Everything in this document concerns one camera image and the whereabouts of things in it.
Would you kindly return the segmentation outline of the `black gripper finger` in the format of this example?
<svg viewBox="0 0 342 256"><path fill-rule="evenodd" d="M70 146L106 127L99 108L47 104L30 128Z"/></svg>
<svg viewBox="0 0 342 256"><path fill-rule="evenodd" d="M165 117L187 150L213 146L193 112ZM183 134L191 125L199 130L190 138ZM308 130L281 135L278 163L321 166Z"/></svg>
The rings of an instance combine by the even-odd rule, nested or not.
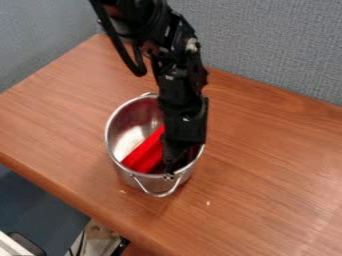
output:
<svg viewBox="0 0 342 256"><path fill-rule="evenodd" d="M173 143L167 140L162 140L162 145L165 170L169 174L174 174L181 168L194 161L201 145Z"/></svg>

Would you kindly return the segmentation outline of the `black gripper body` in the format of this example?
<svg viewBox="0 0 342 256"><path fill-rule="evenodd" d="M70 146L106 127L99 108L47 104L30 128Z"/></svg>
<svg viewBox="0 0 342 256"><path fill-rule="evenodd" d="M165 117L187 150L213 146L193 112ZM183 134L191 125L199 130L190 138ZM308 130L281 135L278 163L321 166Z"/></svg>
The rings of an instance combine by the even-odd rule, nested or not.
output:
<svg viewBox="0 0 342 256"><path fill-rule="evenodd" d="M183 79L170 80L159 76L158 85L167 140L174 143L205 144L209 98L195 93Z"/></svg>

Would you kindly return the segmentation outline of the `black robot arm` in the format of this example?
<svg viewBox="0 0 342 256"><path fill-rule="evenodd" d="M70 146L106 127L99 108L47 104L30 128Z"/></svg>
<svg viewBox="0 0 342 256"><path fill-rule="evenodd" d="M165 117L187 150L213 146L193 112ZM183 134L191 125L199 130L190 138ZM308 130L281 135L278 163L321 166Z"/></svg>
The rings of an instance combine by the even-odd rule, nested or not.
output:
<svg viewBox="0 0 342 256"><path fill-rule="evenodd" d="M166 172L174 173L193 147L206 143L209 72L201 43L167 0L89 0L118 54L135 76L154 74L165 118L161 136Z"/></svg>

